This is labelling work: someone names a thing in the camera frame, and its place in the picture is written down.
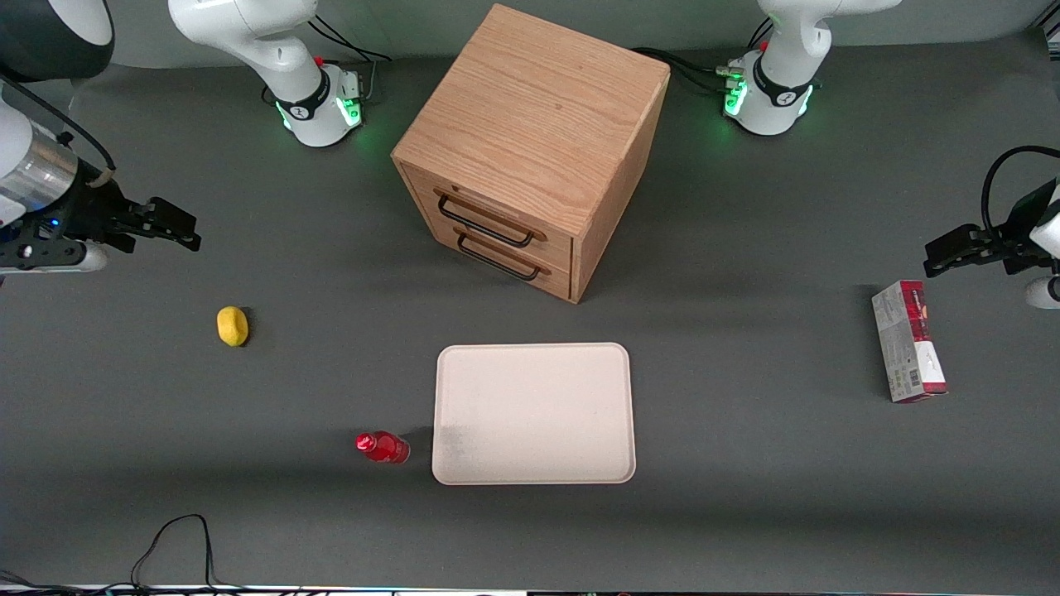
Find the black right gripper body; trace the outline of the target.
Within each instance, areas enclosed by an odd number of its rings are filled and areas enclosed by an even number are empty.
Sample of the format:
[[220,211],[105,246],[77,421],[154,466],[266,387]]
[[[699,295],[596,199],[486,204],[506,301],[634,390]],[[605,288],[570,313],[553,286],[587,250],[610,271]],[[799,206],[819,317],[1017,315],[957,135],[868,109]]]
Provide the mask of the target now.
[[143,204],[125,199],[116,181],[91,188],[76,181],[57,201],[46,208],[46,222],[68,240],[107,245],[119,252],[135,250],[137,238],[151,238],[142,217]]

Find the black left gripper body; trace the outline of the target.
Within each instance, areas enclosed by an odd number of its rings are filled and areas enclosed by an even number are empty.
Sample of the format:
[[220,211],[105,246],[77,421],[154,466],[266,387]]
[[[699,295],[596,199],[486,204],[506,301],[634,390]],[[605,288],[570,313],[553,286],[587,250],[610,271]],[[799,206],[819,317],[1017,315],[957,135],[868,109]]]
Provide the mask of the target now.
[[1058,181],[1041,185],[1019,199],[999,226],[1008,275],[1058,263]]

